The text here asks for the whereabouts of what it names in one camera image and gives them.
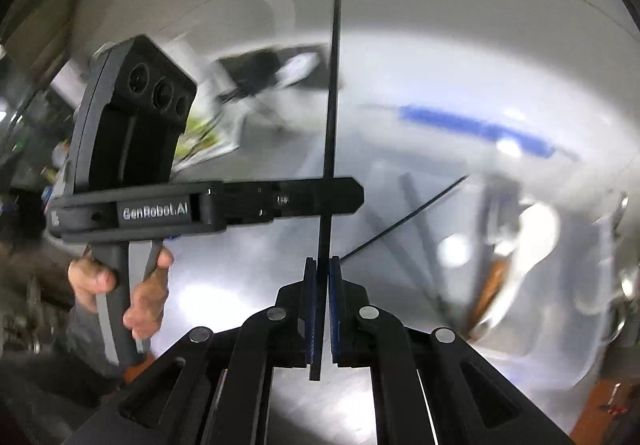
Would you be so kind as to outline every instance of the camera lens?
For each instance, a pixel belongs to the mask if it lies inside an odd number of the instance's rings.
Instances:
[[[156,89],[154,89],[154,107],[165,110],[171,104],[173,97],[174,85],[165,79],[160,80]]]
[[[129,89],[140,94],[149,82],[149,71],[144,64],[138,64],[129,74]]]
[[[175,103],[175,112],[180,118],[183,118],[185,114],[187,114],[187,108],[189,107],[189,102],[187,102],[187,98],[185,96],[181,96],[178,98],[178,101]]]

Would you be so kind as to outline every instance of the black cable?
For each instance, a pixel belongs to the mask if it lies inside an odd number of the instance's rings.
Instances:
[[[438,194],[436,194],[429,201],[427,201],[426,203],[423,203],[422,205],[418,206],[418,208],[416,208],[409,215],[404,216],[404,218],[400,219],[400,221],[396,221],[394,224],[392,224],[390,227],[388,227],[388,229],[383,230],[378,235],[375,235],[374,237],[369,239],[366,243],[362,243],[361,245],[359,245],[359,247],[355,248],[354,250],[351,250],[348,254],[346,254],[345,256],[341,257],[340,258],[340,262],[343,263],[348,258],[352,257],[353,255],[356,255],[359,251],[364,250],[365,248],[367,248],[371,243],[375,243],[377,240],[380,239],[380,237],[384,237],[389,232],[394,231],[396,228],[398,228],[399,226],[401,226],[404,223],[406,223],[407,221],[409,221],[409,219],[414,218],[415,216],[420,214],[420,212],[422,212],[425,208],[428,208],[429,206],[433,205],[433,203],[435,203],[436,201],[441,199],[443,196],[446,196],[447,194],[449,194],[449,192],[451,192],[454,188],[456,188],[458,185],[460,185],[467,178],[468,178],[468,175],[467,176],[462,176],[462,178],[460,178],[459,180],[457,180],[457,181],[453,182],[452,184],[450,184],[446,189],[444,189],[441,192],[439,192]]]

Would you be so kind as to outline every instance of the human hand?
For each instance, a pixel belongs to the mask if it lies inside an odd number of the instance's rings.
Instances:
[[[162,247],[156,269],[146,281],[134,288],[131,306],[122,318],[122,323],[131,330],[133,338],[148,339],[160,329],[164,303],[169,296],[169,267],[173,263],[174,256]],[[116,285],[113,272],[89,255],[71,262],[68,279],[78,303],[91,313],[97,313],[95,295],[108,293]]]

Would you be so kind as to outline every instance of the black rod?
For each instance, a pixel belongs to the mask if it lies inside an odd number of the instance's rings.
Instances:
[[[340,262],[343,263],[348,258],[350,258],[353,255],[357,254],[359,251],[364,250],[365,248],[367,248],[371,243],[375,243],[377,240],[380,239],[380,237],[384,237],[389,232],[394,231],[400,225],[402,225],[402,224],[406,223],[407,221],[409,221],[409,219],[417,216],[425,208],[428,208],[429,206],[433,205],[433,203],[435,203],[436,201],[441,199],[443,196],[446,196],[447,194],[449,194],[449,192],[451,192],[454,188],[456,188],[458,185],[460,185],[467,178],[468,178],[468,176],[462,176],[462,178],[460,178],[457,181],[455,181],[452,184],[450,184],[446,189],[444,189],[441,192],[439,192],[438,194],[436,194],[429,201],[427,201],[426,203],[423,203],[422,205],[418,206],[418,208],[416,208],[413,212],[411,212],[410,214],[404,216],[404,218],[400,219],[400,221],[396,221],[394,224],[392,224],[390,227],[388,227],[388,229],[383,230],[378,235],[375,235],[374,237],[369,239],[366,243],[362,243],[361,245],[359,245],[359,247],[354,248],[354,250],[351,250],[348,254],[346,254],[345,256],[341,257],[340,258]]]
[[[342,0],[334,0],[334,23],[331,35],[329,59],[329,98],[326,106],[326,133],[324,135],[324,170],[322,179],[332,180],[335,171],[335,127],[338,115],[338,59],[340,56],[340,8]],[[316,317],[314,325],[313,358],[309,380],[320,380],[322,340],[324,339],[324,310],[326,287],[329,277],[329,252],[331,247],[331,213],[320,216],[318,237],[318,273],[316,273]]]

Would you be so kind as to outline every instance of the metal screw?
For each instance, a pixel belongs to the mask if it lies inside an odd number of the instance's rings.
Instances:
[[[380,315],[380,312],[373,306],[363,306],[360,308],[359,313],[363,319],[367,320],[377,319],[378,315]]]
[[[189,333],[189,338],[191,342],[196,342],[196,343],[206,342],[207,340],[209,340],[210,336],[211,336],[211,330],[204,326],[199,326],[197,328],[194,328]]]
[[[440,328],[436,331],[436,338],[443,344],[450,344],[456,339],[456,334],[449,328]]]
[[[287,311],[283,308],[273,307],[267,310],[269,320],[283,320],[287,316]]]

